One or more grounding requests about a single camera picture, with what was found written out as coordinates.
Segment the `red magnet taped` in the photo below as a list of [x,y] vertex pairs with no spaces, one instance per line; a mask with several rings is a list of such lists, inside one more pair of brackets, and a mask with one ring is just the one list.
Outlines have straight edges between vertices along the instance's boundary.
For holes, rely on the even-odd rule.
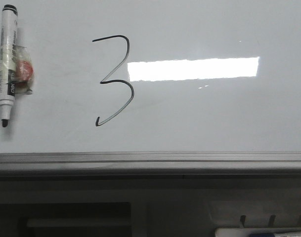
[[34,68],[32,59],[26,47],[13,45],[9,57],[9,69],[11,85],[14,86],[14,95],[33,93]]

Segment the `white black whiteboard marker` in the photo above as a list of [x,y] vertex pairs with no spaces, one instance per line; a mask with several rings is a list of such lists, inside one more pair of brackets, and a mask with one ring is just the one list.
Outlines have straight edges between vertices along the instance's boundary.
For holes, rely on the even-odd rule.
[[11,4],[3,6],[0,42],[0,116],[2,127],[7,127],[16,90],[16,44],[18,11]]

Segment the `white whiteboard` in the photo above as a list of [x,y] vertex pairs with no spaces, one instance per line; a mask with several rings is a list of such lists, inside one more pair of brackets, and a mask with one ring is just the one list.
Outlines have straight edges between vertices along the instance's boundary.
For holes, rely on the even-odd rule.
[[0,153],[301,151],[301,0],[13,0],[32,95]]

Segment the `white tray with blue item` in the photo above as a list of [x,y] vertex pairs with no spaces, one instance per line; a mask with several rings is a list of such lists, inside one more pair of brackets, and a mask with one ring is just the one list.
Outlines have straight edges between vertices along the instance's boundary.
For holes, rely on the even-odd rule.
[[251,234],[286,233],[301,231],[301,227],[290,228],[217,228],[215,237],[248,237]]

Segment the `dark left metal hook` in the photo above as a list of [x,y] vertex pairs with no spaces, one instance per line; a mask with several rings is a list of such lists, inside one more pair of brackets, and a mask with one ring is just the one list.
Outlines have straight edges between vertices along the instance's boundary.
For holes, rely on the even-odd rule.
[[241,215],[240,216],[240,228],[245,227],[245,222],[246,222],[246,215]]

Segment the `dark metal hook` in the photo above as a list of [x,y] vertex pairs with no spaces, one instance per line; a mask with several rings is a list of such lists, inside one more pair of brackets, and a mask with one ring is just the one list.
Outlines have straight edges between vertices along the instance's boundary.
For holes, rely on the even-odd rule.
[[269,228],[273,228],[274,227],[275,218],[276,218],[276,215],[271,215],[269,217],[269,221],[268,221],[268,227]]
[[246,222],[246,215],[241,215],[240,216],[240,228],[245,227],[245,222]]

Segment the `dark middle metal hook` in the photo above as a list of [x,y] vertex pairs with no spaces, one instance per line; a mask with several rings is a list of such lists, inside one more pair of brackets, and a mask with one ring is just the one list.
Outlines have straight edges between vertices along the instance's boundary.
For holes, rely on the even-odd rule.
[[269,221],[268,221],[268,227],[269,228],[273,228],[274,227],[275,218],[276,218],[276,215],[271,215],[269,217]]

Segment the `grey aluminium whiteboard frame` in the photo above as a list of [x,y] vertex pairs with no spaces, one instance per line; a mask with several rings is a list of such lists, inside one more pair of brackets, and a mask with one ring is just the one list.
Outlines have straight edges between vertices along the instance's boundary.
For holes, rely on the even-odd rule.
[[0,153],[0,178],[301,174],[301,151]]

